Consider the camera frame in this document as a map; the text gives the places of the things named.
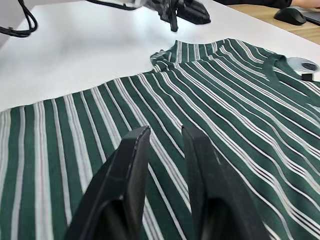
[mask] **person's hand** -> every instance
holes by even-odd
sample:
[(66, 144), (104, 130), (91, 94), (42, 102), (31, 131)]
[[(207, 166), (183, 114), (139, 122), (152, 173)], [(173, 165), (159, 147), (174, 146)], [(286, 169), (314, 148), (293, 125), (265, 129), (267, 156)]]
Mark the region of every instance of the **person's hand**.
[(320, 0), (292, 0), (291, 6), (305, 9), (320, 9)]

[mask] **green and white striped fabric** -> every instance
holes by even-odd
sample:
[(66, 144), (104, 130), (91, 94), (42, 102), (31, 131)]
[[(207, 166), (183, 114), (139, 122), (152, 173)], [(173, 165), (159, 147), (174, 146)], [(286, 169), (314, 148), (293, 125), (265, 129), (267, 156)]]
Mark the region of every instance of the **green and white striped fabric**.
[(320, 85), (234, 39), (177, 41), (151, 61), (151, 72), (0, 113), (1, 240), (63, 239), (92, 176), (144, 125), (143, 239), (195, 238), (181, 125), (228, 159), (272, 239), (320, 239)]

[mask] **small round object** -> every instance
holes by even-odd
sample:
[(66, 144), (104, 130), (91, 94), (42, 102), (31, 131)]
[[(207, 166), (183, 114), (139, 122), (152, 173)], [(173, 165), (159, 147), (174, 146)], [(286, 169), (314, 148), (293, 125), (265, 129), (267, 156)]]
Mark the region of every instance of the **small round object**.
[(293, 70), (303, 74), (314, 74), (320, 70), (316, 63), (301, 57), (290, 57), (287, 63)]
[(309, 69), (311, 71), (316, 71), (318, 68), (317, 68), (317, 65), (313, 64), (313, 63), (309, 63), (309, 62), (304, 62), (301, 64), (302, 67), (304, 67), (305, 69)]

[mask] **computer mouse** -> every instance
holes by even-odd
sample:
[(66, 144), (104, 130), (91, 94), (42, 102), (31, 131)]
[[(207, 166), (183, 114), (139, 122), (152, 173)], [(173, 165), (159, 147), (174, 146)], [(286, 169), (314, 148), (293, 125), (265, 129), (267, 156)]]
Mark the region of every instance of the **computer mouse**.
[(274, 15), (274, 19), (298, 26), (304, 24), (307, 21), (306, 18), (301, 14), (301, 12), (293, 7), (280, 9)]

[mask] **table surface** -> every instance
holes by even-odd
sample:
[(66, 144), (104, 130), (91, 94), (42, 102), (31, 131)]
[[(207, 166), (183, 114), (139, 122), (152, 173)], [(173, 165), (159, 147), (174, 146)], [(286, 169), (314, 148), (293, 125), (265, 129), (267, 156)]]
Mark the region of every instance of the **table surface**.
[[(230, 5), (229, 7), (320, 45), (319, 25), (307, 21), (301, 26), (296, 26), (276, 20), (274, 15), (279, 10), (277, 8), (248, 4)], [(320, 9), (313, 9), (313, 11), (320, 12)]]
[(123, 11), (82, 1), (36, 6), (39, 29), (26, 39), (11, 37), (0, 49), (0, 111), (150, 71), (150, 55), (175, 40), (234, 38), (320, 64), (320, 45), (212, 0), (202, 2), (211, 23), (178, 19), (177, 33), (147, 8)]

